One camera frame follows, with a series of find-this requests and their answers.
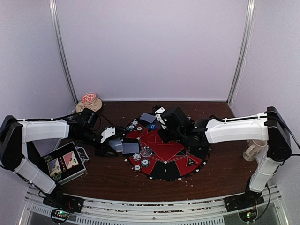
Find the blue playing card deck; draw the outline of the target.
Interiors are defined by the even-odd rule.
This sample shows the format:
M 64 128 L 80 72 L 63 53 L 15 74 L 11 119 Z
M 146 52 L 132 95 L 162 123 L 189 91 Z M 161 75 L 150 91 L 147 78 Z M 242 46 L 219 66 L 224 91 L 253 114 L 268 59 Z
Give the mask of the blue playing card deck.
M 123 143 L 120 138 L 115 138 L 115 139 L 109 140 L 108 144 L 117 153 L 123 152 Z

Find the blue small blind button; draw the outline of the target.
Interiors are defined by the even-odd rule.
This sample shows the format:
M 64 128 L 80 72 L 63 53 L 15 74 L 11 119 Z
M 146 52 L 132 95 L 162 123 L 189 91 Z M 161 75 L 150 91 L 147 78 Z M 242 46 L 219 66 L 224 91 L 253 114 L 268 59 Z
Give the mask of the blue small blind button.
M 149 129 L 149 130 L 155 130 L 155 129 L 157 129 L 157 125 L 154 124 L 154 123 L 149 124 L 149 125 L 148 125 L 148 129 Z

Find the dealt card sector three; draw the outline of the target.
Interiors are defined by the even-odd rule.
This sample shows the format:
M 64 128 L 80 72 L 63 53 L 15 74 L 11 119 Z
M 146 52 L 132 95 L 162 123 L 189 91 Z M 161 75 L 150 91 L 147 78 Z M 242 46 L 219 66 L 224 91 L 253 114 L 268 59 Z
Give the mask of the dealt card sector three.
M 130 143 L 123 143 L 123 154 L 135 154 L 140 152 L 139 143 L 137 142 L 130 142 Z

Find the dealt card sector five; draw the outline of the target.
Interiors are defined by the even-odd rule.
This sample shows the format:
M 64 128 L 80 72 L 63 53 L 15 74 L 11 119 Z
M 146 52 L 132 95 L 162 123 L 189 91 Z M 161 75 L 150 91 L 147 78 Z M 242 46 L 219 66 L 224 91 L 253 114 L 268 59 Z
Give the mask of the dealt card sector five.
M 154 115 L 148 114 L 148 113 L 143 113 L 140 116 L 140 120 L 143 120 L 147 123 L 153 123 L 156 120 L 156 117 Z

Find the brown hundred chip sector two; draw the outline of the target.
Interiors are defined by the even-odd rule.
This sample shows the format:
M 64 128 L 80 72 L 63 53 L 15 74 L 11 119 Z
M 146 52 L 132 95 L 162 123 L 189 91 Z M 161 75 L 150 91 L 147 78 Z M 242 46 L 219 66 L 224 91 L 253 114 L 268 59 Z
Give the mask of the brown hundred chip sector two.
M 135 165 L 135 166 L 133 167 L 133 170 L 134 170 L 135 172 L 139 172 L 139 171 L 141 170 L 140 165 Z

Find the black triangle all-in marker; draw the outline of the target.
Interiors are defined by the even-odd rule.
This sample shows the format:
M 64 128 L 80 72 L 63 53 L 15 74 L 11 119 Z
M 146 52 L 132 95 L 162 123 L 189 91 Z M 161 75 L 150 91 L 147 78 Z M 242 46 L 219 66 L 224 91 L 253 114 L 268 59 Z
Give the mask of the black triangle all-in marker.
M 193 166 L 193 165 L 197 165 L 198 162 L 193 160 L 191 157 L 188 157 L 187 158 L 187 161 L 186 161 L 186 167 L 189 167 L 189 166 Z

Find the clear acrylic dealer button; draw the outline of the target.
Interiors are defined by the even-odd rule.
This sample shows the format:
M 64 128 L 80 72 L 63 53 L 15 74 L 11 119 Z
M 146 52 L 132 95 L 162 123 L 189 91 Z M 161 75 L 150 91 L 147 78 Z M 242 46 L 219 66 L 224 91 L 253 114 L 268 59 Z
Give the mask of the clear acrylic dealer button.
M 143 157 L 150 157 L 153 154 L 153 150 L 149 146 L 144 146 L 142 147 L 140 154 Z

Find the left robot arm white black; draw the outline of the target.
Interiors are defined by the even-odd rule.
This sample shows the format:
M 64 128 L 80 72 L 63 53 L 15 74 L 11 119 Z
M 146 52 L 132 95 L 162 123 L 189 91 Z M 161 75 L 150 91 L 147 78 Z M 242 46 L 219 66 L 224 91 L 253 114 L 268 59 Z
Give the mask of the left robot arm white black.
M 89 159 L 80 155 L 75 142 L 94 147 L 98 156 L 116 156 L 109 141 L 127 133 L 111 123 L 97 134 L 93 127 L 101 118 L 90 109 L 51 119 L 16 119 L 9 115 L 0 127 L 0 165 L 34 185 L 43 194 L 44 203 L 71 209 L 72 203 L 61 186 L 85 174 L 84 162 Z M 71 142 L 42 156 L 35 144 L 50 139 Z

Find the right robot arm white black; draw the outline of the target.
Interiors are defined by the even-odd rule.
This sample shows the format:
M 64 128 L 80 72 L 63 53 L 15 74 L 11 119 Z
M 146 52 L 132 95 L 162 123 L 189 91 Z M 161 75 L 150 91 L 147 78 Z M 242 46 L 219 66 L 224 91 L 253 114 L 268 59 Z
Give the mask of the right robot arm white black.
M 211 115 L 207 119 L 193 120 L 179 107 L 165 109 L 155 106 L 153 112 L 161 126 L 158 133 L 165 143 L 174 140 L 189 150 L 200 152 L 209 151 L 212 144 L 246 140 L 248 147 L 243 157 L 249 161 L 266 150 L 249 178 L 245 192 L 224 199 L 227 211 L 254 207 L 270 178 L 294 155 L 291 141 L 296 141 L 296 138 L 273 106 L 252 116 L 229 119 Z

